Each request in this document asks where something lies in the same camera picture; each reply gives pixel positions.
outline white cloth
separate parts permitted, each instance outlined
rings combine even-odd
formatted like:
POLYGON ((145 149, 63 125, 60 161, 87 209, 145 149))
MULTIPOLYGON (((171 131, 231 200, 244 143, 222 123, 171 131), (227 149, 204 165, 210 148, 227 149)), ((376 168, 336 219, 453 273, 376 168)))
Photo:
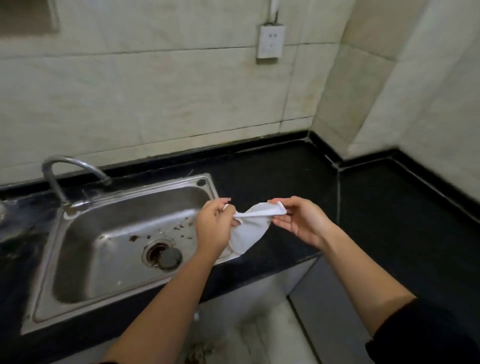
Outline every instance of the white cloth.
POLYGON ((228 242, 230 248, 237 254, 243 254, 265 234, 272 216, 286 213, 287 210, 281 202, 277 202, 276 205, 261 202, 250 207, 246 212, 236 212, 233 218, 240 225, 231 228, 228 242))

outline drain stopper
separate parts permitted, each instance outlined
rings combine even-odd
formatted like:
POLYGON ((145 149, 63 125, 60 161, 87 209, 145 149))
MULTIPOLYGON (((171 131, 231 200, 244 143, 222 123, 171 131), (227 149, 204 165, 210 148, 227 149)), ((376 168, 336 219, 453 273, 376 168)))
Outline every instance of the drain stopper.
POLYGON ((177 248, 168 248, 158 257, 158 267, 162 270, 175 270, 182 263, 181 251, 177 248))

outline sink rim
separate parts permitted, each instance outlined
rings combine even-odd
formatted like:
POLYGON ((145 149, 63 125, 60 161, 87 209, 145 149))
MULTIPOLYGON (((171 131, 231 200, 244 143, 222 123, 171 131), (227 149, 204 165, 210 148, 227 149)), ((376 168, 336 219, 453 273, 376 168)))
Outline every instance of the sink rim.
MULTIPOLYGON (((21 328, 21 335, 68 320, 70 318, 93 311, 108 304, 121 301, 125 298, 132 297, 144 291, 148 291, 152 288, 161 286, 170 281, 174 277, 174 275, 152 282, 147 282, 137 287, 126 289, 125 291, 114 293, 112 295, 89 299, 79 303, 62 303, 58 299, 56 299, 53 294, 53 281, 58 265, 59 252, 62 247, 62 241, 64 239, 66 230, 78 216, 87 213, 88 211, 91 211, 93 209, 109 204, 114 204, 119 201, 132 199, 138 196, 159 193, 161 191, 168 191, 172 189, 192 186, 192 183, 195 183, 195 181, 201 179, 207 180, 207 183, 204 186, 198 186, 196 184, 195 186, 197 188, 203 189, 211 199, 218 198, 218 193, 216 191, 215 185, 213 184, 210 174, 203 173, 191 177, 178 178, 174 180, 168 180, 150 185, 135 187, 124 191, 99 195, 92 199, 92 203, 89 208, 87 208, 85 211, 82 211, 74 218, 67 218, 64 215, 64 211, 59 208, 57 210, 55 222, 52 225, 50 234, 48 235, 48 240, 45 244, 42 258, 37 268, 33 284, 31 286, 27 308, 24 315, 24 321, 21 328), (56 305, 54 306, 55 308, 53 309, 53 311, 57 310, 57 312, 60 311, 60 313, 50 318, 36 318, 35 315, 37 312, 37 308, 40 306, 41 303, 46 305, 56 305)), ((215 262, 215 265, 237 258, 238 256, 238 254, 231 252, 230 255, 218 259, 215 262)))

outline electrical outlet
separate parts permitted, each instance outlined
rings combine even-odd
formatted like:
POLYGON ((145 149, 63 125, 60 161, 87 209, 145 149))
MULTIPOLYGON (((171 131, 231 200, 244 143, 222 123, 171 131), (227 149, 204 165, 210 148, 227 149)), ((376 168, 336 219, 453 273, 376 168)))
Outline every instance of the electrical outlet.
POLYGON ((285 38, 284 25, 262 25, 258 41, 257 58, 280 58, 285 38))

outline black sleeve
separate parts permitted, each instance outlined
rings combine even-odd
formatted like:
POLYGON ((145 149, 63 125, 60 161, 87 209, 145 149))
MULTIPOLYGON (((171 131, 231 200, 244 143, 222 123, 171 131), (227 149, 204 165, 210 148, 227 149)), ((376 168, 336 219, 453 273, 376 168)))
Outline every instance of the black sleeve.
POLYGON ((365 347, 376 364, 480 363, 476 343, 455 317, 419 299, 391 315, 365 347))

